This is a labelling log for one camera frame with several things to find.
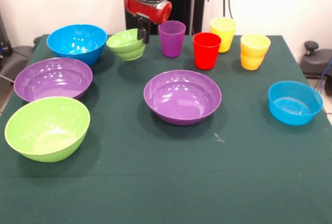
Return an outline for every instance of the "small blue bowl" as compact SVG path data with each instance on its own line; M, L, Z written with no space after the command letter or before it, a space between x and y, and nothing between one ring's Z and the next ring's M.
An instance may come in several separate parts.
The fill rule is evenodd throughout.
M309 123L323 108L323 99L312 87L296 81L280 81L269 89L269 109L285 124Z
M57 57L78 59L91 66L100 57L106 41L106 32L98 26L73 24L51 33L47 46Z

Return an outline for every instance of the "small green bowl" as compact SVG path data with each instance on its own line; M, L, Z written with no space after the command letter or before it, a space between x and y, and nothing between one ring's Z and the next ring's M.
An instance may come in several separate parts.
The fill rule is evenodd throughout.
M82 143L90 124L84 104L69 97L47 97L18 109L5 127L7 144L39 162L58 162Z
M116 53L120 58L131 61L142 56L145 50L143 40L137 40L138 29L130 29L111 36L107 47Z
M134 50L128 53L118 53L117 55L124 59L125 61L132 61L132 60L136 60L138 58L140 58L145 50L145 45L140 47L138 50Z

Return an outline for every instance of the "red cup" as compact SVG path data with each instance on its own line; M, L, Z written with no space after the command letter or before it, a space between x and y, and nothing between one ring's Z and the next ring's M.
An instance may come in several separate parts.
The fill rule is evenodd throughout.
M193 36L193 54L195 66L199 69L212 69L216 63L222 39L210 32L201 32Z

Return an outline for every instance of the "purple cup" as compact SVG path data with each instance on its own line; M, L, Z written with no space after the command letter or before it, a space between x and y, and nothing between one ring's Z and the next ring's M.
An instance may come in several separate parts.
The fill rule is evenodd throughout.
M166 57L177 57L182 52L186 25L179 21L166 21L158 26L161 52Z

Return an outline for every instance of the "plastic bowl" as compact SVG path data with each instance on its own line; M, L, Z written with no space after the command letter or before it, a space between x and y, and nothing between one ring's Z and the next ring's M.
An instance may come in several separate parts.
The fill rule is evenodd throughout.
M103 52L106 40L106 32L98 26L73 24L51 33L47 46L58 57L78 59L91 66Z
M125 61L132 61L141 57L145 50L143 39L137 40L137 29L130 29L111 36L107 47Z
M68 97L43 98L17 110L5 127L8 145L39 162L58 162L82 143L90 124L88 109Z
M280 81L269 89L270 112L285 124L307 124L322 108L322 97L303 83Z
M164 72L144 88L144 100L161 119L171 124L196 124L217 110L222 93L209 77L187 70Z
M14 81L14 91L31 102L45 97L80 99L92 82L91 68L76 59L51 58L26 67Z

